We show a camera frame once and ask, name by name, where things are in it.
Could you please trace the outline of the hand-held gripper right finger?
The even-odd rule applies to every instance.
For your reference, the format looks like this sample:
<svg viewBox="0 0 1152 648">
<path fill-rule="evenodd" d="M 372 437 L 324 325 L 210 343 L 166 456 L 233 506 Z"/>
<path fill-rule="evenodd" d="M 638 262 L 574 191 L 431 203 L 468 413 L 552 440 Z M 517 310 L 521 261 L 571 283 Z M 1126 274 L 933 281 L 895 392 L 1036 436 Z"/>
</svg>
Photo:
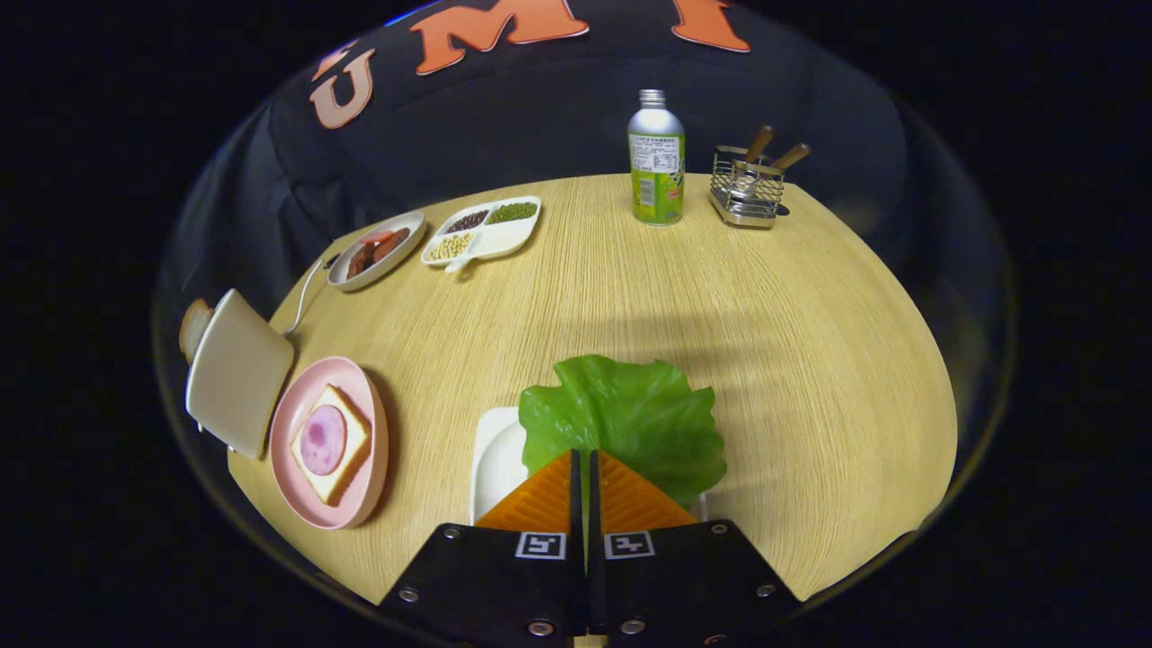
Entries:
<svg viewBox="0 0 1152 648">
<path fill-rule="evenodd" d="M 752 647 L 801 600 L 729 519 L 611 525 L 626 497 L 650 491 L 612 455 L 589 455 L 590 635 L 607 647 Z"/>
</svg>

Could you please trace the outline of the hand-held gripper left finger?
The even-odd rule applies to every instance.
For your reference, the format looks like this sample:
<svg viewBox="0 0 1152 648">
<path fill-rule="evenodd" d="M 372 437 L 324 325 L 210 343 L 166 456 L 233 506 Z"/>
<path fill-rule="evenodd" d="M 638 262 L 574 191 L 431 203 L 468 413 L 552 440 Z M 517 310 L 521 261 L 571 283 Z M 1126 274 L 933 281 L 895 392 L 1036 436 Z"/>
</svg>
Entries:
<svg viewBox="0 0 1152 648">
<path fill-rule="evenodd" d="M 441 523 L 382 598 L 382 612 L 449 647 L 573 647 L 588 634 L 579 451 L 556 455 L 501 505 L 547 477 L 559 487 L 544 505 L 552 530 Z"/>
</svg>

